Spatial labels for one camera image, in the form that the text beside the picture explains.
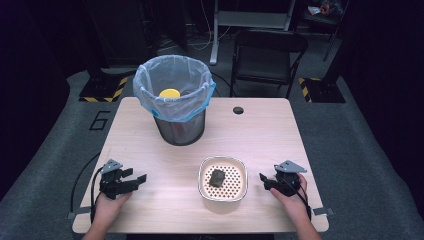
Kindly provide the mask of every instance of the chair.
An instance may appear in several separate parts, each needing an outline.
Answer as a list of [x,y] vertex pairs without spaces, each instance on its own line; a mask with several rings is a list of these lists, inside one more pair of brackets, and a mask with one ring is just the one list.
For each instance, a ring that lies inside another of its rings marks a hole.
[[[288,85],[289,98],[300,59],[308,41],[298,33],[247,29],[235,37],[230,97],[236,80]],[[290,55],[297,55],[290,65]]]
[[331,29],[333,32],[330,35],[330,39],[329,39],[329,45],[327,48],[327,52],[325,53],[324,59],[323,61],[327,61],[328,58],[328,54],[330,53],[330,50],[333,46],[334,40],[336,39],[336,37],[339,34],[339,30],[340,30],[340,25],[343,22],[343,19],[345,17],[345,13],[347,10],[347,7],[349,6],[349,0],[344,1],[344,7],[343,7],[343,13],[341,15],[335,15],[335,16],[325,16],[322,15],[320,13],[312,15],[309,11],[308,11],[308,7],[306,6],[306,9],[301,13],[301,19],[305,20],[306,22],[309,22],[311,24],[320,26],[320,27],[324,27],[327,29]]

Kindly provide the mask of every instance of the trash can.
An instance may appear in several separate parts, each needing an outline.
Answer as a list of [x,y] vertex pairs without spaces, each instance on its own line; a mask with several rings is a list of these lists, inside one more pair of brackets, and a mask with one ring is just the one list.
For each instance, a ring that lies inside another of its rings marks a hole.
[[215,86],[203,62],[178,55],[147,61],[133,80],[134,95],[153,115],[160,135],[176,146],[192,144],[202,136]]

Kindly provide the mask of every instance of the small black hole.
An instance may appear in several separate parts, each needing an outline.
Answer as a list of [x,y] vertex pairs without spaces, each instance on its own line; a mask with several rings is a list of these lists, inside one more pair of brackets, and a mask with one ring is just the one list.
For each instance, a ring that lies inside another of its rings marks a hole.
[[234,112],[235,114],[240,115],[240,114],[243,114],[244,109],[243,109],[242,107],[235,107],[235,108],[233,108],[233,112]]

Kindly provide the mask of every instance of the blue plastic bag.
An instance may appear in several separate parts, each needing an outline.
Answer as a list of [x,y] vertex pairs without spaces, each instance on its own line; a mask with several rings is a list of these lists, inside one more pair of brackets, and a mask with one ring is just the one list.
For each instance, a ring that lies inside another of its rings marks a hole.
[[[140,104],[156,118],[187,122],[209,105],[216,83],[201,61],[178,55],[152,58],[139,66],[133,91]],[[165,89],[176,89],[179,98],[164,98]]]

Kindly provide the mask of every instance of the desk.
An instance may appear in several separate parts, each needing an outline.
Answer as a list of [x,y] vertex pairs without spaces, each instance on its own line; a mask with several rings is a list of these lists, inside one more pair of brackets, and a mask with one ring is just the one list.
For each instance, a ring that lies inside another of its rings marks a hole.
[[[233,113],[234,107],[242,107],[244,113]],[[240,159],[248,172],[245,198],[235,211],[221,215],[204,206],[197,187],[202,161],[218,155]],[[259,179],[259,173],[275,175],[273,165],[287,159],[308,170],[304,176],[309,204],[322,207],[290,103],[283,98],[212,98],[202,138],[182,147],[161,138],[153,117],[137,98],[124,98],[95,169],[110,158],[122,163],[123,169],[134,168],[125,181],[147,174],[147,182],[124,205],[110,232],[293,232],[281,203],[264,190]],[[89,205],[90,186],[81,203]],[[313,216],[312,223],[318,231],[328,229],[326,216]],[[89,227],[89,214],[76,217],[75,232],[84,233]]]
[[210,64],[215,65],[218,59],[218,26],[257,27],[289,29],[293,8],[296,0],[290,0],[287,13],[235,12],[219,11],[218,1],[215,0],[213,21],[213,45]]

